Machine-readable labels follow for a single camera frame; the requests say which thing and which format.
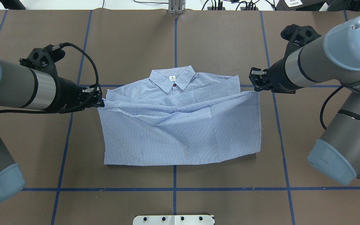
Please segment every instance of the striped shirt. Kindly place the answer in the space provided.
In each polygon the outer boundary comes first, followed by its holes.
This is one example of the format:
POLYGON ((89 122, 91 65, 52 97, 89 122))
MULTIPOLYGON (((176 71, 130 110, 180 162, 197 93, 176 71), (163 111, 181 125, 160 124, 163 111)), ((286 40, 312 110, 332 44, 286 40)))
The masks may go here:
POLYGON ((260 151, 259 94, 191 66, 108 90, 98 108, 107 165, 198 165, 260 151))

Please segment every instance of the white floor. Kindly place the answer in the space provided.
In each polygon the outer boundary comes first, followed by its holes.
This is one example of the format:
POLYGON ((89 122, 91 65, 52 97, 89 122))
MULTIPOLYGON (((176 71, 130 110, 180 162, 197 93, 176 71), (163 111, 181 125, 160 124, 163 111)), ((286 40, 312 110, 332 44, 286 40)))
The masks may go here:
MULTIPOLYGON (((115 10, 151 10, 151 9, 167 9, 167 4, 144 4, 137 3, 133 0, 20 0, 26 9, 29 10, 90 10, 96 8, 107 8, 115 10)), ((166 2, 168 0, 138 0, 140 2, 166 2)), ((201 10, 205 0, 186 0, 185 8, 192 10, 201 10)), ((238 3, 223 2, 226 10, 235 10, 238 3)), ((265 0, 259 0, 256 3, 259 10, 273 10, 269 3, 265 0)), ((321 11, 325 11, 327 5, 322 7, 321 11)))

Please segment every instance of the white sticker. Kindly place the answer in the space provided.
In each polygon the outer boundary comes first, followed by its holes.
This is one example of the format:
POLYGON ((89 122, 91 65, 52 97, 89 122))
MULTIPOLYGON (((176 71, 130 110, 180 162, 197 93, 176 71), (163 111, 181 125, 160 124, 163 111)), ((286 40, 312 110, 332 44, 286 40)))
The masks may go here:
POLYGON ((301 0, 284 0, 288 7, 300 6, 303 3, 301 0))

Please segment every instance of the silver band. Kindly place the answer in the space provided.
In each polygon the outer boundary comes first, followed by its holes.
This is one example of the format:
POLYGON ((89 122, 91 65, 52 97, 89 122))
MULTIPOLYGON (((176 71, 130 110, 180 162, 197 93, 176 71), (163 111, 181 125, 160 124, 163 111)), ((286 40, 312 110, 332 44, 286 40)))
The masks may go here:
POLYGON ((298 66, 298 55, 302 49, 296 50, 291 53, 286 59, 286 74, 289 80, 299 87, 309 87, 316 84, 316 82, 309 81, 301 73, 300 67, 298 66))
POLYGON ((38 80, 38 90, 33 101, 25 108, 43 110, 47 108, 55 98, 56 85, 54 79, 47 73, 33 70, 38 80))

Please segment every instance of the shirt collar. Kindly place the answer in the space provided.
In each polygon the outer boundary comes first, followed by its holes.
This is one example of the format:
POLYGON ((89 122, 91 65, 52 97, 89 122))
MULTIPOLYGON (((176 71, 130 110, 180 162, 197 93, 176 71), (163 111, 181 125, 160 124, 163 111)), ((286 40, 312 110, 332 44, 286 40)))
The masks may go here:
POLYGON ((152 70, 149 80, 154 82, 164 92, 169 93, 173 84, 177 84, 177 86, 184 91, 195 75, 196 73, 191 66, 178 67, 164 70, 152 70), (177 76, 176 81, 169 81, 169 76, 177 76))

